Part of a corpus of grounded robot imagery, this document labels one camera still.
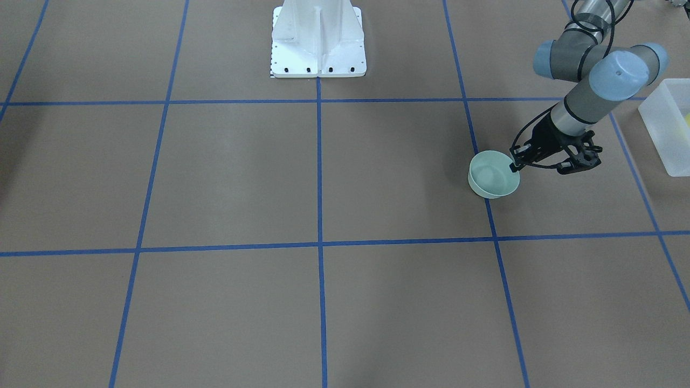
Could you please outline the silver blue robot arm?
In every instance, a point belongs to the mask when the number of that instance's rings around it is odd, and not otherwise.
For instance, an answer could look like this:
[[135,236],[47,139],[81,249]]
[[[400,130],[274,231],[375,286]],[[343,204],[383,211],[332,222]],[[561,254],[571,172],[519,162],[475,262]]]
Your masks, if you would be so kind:
[[562,34],[540,44],[533,71],[575,85],[525,125],[532,131],[528,140],[513,140],[512,172],[532,167],[567,175],[601,164],[592,126],[660,79],[670,64],[660,44],[614,46],[618,24],[632,7],[632,1],[574,1]]

